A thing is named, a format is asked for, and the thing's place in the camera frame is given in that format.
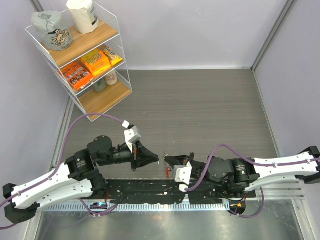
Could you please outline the yellow candy bag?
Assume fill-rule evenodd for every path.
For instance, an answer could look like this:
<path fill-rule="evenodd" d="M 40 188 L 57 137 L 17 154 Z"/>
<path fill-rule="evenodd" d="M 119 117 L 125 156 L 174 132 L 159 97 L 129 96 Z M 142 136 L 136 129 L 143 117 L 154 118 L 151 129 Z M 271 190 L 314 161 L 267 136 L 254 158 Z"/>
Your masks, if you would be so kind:
<path fill-rule="evenodd" d="M 116 54 L 110 47 L 106 47 L 102 52 L 108 57 L 113 67 L 123 61 L 123 58 Z"/>

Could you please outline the green bottle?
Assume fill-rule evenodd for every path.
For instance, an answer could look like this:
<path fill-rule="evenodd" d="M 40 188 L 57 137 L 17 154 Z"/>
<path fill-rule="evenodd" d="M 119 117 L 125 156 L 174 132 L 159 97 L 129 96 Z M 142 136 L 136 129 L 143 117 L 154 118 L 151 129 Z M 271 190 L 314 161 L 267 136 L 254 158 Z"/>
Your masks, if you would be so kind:
<path fill-rule="evenodd" d="M 92 85 L 92 88 L 94 92 L 100 93 L 106 88 L 106 86 L 107 86 L 106 81 L 104 80 L 104 78 L 101 78 Z"/>

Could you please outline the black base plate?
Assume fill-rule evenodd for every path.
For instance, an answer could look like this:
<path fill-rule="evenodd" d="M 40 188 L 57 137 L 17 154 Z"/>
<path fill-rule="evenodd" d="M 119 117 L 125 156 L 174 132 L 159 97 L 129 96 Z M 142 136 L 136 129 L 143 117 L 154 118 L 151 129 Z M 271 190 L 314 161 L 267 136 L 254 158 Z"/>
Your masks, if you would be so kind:
<path fill-rule="evenodd" d="M 254 198 L 256 193 L 231 193 L 226 188 L 206 181 L 191 192 L 182 192 L 179 184 L 169 179 L 107 179 L 105 186 L 87 199 L 107 199 L 112 204 L 173 205 L 181 204 L 185 197 L 188 197 L 192 205 L 219 204 L 222 198 L 235 199 L 238 202 L 243 197 Z"/>

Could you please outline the grey paper bag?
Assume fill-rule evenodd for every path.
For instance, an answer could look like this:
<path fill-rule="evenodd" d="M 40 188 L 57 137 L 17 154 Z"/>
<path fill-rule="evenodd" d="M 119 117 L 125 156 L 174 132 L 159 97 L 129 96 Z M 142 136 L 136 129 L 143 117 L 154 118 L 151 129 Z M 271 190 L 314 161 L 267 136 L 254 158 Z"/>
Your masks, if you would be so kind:
<path fill-rule="evenodd" d="M 61 12 L 34 12 L 31 15 L 31 23 L 49 50 L 62 51 L 73 42 L 73 36 Z"/>

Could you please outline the beige cup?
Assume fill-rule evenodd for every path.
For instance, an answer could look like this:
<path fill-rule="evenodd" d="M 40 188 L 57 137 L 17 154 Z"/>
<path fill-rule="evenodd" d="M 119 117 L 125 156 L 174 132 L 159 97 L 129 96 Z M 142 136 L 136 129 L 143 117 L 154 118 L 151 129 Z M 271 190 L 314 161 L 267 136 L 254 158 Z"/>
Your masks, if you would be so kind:
<path fill-rule="evenodd" d="M 103 77 L 105 83 L 108 85 L 108 86 L 113 86 L 115 85 L 117 82 L 118 82 L 118 77 L 117 77 L 117 73 L 115 70 L 109 72 L 108 74 L 106 74 L 104 77 Z"/>

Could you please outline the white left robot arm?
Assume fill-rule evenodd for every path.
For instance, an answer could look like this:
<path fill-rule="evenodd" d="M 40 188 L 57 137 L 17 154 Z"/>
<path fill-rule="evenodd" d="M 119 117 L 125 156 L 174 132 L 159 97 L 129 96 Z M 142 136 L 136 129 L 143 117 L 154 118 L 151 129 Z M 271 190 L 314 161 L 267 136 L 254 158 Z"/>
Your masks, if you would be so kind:
<path fill-rule="evenodd" d="M 158 161 L 158 155 L 140 141 L 131 147 L 126 143 L 114 147 L 109 137 L 98 136 L 51 172 L 22 185 L 4 185 L 3 196 L 8 200 L 4 215 L 12 224 L 19 224 L 54 204 L 78 198 L 101 199 L 108 186 L 99 166 L 130 163 L 136 170 Z"/>

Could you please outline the white paper bag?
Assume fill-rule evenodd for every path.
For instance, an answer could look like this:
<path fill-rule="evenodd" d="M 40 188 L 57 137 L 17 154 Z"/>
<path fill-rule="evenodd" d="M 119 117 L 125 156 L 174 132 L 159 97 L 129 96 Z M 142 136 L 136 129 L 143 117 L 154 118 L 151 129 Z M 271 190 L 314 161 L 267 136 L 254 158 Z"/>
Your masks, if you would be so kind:
<path fill-rule="evenodd" d="M 92 0 L 68 0 L 66 7 L 81 34 L 89 34 L 99 26 L 99 19 Z"/>

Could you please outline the red handled crescent blade keychain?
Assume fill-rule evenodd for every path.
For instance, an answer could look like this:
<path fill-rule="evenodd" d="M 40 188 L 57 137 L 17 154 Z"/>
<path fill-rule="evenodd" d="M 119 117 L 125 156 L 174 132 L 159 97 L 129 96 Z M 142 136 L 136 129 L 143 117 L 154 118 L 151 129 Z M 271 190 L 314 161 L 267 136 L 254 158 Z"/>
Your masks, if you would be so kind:
<path fill-rule="evenodd" d="M 166 152 L 163 153 L 163 165 L 164 165 L 164 170 L 165 170 L 165 175 L 168 179 L 171 178 L 171 171 L 172 168 L 170 167 L 170 165 L 166 162 L 166 157 L 168 156 L 168 154 Z"/>

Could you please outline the orange yellow snack box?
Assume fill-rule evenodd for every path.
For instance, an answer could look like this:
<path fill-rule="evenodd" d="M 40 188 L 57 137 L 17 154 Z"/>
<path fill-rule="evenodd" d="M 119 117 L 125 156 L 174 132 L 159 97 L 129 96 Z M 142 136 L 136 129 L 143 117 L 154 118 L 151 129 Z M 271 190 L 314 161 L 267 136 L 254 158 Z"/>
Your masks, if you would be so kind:
<path fill-rule="evenodd" d="M 108 57 L 98 48 L 83 55 L 80 61 L 94 77 L 112 68 Z"/>

